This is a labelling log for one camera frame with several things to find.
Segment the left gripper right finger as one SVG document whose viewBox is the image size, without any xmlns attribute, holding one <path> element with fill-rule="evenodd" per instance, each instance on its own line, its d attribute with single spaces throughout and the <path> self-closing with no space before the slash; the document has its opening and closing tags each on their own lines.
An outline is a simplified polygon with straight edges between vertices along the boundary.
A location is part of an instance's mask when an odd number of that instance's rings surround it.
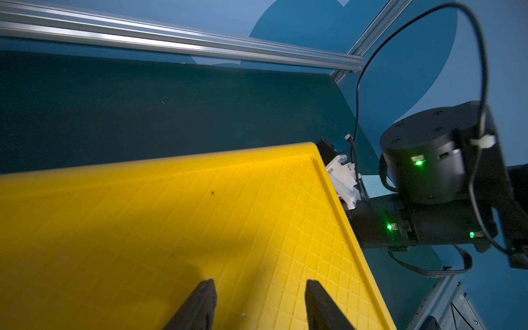
<svg viewBox="0 0 528 330">
<path fill-rule="evenodd" d="M 305 305 L 309 330 L 355 329 L 319 281 L 307 280 Z"/>
</svg>

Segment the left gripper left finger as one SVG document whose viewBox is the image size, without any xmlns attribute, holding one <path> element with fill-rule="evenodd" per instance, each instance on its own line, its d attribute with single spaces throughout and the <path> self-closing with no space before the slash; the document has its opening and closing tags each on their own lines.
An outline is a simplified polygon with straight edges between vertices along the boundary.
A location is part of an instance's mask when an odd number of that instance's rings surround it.
<svg viewBox="0 0 528 330">
<path fill-rule="evenodd" d="M 203 280 L 176 311 L 163 330 L 213 328 L 217 291 L 213 279 Z"/>
</svg>

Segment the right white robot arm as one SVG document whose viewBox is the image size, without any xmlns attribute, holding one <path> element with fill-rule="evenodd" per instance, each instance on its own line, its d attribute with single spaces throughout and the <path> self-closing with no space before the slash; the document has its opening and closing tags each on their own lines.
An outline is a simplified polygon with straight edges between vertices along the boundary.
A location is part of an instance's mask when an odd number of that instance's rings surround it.
<svg viewBox="0 0 528 330">
<path fill-rule="evenodd" d="M 379 175 L 395 193 L 360 201 L 349 218 L 362 248 L 472 244 L 502 234 L 509 264 L 527 268 L 527 167 L 507 166 L 491 115 L 477 138 L 480 104 L 429 109 L 380 139 Z"/>
</svg>

